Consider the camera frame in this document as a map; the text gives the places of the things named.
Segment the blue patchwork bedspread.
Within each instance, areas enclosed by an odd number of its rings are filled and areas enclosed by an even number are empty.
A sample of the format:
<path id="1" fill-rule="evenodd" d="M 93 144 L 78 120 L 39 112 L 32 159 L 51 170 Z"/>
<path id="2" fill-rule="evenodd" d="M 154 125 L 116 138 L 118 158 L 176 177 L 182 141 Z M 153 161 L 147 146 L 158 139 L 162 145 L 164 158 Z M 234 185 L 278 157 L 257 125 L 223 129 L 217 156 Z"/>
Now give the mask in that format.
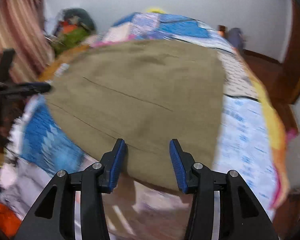
<path id="1" fill-rule="evenodd" d="M 203 22 L 132 14 L 42 81 L 7 145 L 15 239 L 278 238 L 284 127 Z"/>

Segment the khaki elastic-waist shorts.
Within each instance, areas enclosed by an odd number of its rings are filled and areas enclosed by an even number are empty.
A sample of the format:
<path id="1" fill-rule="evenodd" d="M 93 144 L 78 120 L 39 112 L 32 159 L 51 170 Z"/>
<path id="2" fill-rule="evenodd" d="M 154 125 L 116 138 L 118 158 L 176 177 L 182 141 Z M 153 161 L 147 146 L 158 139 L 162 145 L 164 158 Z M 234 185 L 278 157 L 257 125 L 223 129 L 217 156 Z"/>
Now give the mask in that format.
<path id="1" fill-rule="evenodd" d="M 216 50 L 134 40 L 80 55 L 53 81 L 46 103 L 56 124 L 84 152 L 100 159 L 122 138 L 129 176 L 176 190 L 170 140 L 211 167 L 224 79 Z"/>

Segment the grey plush pillow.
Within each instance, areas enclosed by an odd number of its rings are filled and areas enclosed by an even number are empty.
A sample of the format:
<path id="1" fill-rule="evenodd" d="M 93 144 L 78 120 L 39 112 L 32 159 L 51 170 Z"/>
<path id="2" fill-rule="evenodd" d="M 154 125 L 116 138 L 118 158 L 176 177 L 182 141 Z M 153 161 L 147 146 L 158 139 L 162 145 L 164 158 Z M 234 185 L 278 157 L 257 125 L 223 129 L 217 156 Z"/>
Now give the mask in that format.
<path id="1" fill-rule="evenodd" d="M 96 30 L 93 19 L 90 17 L 87 11 L 82 8 L 64 9 L 63 20 L 72 25 L 83 27 L 87 31 L 93 32 Z"/>

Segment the green patterned storage bag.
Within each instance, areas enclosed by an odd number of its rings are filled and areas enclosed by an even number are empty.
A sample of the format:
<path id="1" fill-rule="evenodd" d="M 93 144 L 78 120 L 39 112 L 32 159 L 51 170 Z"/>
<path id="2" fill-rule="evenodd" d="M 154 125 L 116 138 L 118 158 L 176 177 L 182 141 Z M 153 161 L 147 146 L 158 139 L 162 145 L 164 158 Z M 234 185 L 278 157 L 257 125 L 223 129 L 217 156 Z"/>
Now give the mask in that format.
<path id="1" fill-rule="evenodd" d="M 89 35 L 90 32 L 83 27 L 78 27 L 67 33 L 60 33 L 51 43 L 51 47 L 55 51 L 55 56 L 78 46 Z"/>

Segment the brown wooden door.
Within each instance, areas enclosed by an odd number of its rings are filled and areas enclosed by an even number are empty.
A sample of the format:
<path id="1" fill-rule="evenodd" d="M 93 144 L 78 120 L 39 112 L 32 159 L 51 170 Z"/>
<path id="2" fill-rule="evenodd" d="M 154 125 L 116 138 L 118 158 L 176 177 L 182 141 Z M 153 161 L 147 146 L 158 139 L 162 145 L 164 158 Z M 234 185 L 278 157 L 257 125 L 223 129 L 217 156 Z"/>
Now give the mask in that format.
<path id="1" fill-rule="evenodd" d="M 288 88 L 284 101 L 294 104 L 300 96 L 300 6 L 292 0 L 293 21 L 289 45 L 283 62 L 283 73 Z"/>

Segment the yellow curved foam tube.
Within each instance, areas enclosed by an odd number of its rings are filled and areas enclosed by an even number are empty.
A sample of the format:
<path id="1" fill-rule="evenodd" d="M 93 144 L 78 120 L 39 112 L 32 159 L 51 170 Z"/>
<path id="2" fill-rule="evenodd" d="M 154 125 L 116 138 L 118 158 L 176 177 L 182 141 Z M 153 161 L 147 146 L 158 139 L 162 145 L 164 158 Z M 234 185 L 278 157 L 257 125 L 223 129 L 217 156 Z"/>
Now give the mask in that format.
<path id="1" fill-rule="evenodd" d="M 157 13 L 157 14 L 166 14 L 166 12 L 160 8 L 149 8 L 147 9 L 148 13 Z"/>

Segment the striped pink curtain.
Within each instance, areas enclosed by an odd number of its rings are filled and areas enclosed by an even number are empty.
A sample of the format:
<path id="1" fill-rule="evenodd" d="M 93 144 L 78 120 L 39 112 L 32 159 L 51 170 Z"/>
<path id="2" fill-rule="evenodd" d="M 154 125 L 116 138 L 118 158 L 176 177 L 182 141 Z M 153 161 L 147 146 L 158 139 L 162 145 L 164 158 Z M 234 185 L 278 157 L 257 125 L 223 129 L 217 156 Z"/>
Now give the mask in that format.
<path id="1" fill-rule="evenodd" d="M 54 52 L 44 36 L 44 0 L 0 0 L 0 55 L 15 50 L 10 77 L 34 82 L 53 61 Z"/>

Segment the folded pink pants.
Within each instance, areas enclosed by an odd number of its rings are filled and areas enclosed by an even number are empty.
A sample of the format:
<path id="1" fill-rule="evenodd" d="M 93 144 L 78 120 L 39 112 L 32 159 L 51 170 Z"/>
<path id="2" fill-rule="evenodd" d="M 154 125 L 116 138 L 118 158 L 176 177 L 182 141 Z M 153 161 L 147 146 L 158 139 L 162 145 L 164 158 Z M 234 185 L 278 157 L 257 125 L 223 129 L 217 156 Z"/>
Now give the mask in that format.
<path id="1" fill-rule="evenodd" d="M 120 40 L 116 40 L 116 41 L 96 41 L 94 43 L 92 43 L 90 45 L 90 48 L 98 48 L 98 47 L 104 47 L 104 46 L 111 46 L 113 44 L 118 44 L 118 43 L 122 43 L 122 42 L 128 42 L 131 40 L 134 40 L 136 38 L 135 35 L 129 35 L 126 38 L 120 39 Z"/>

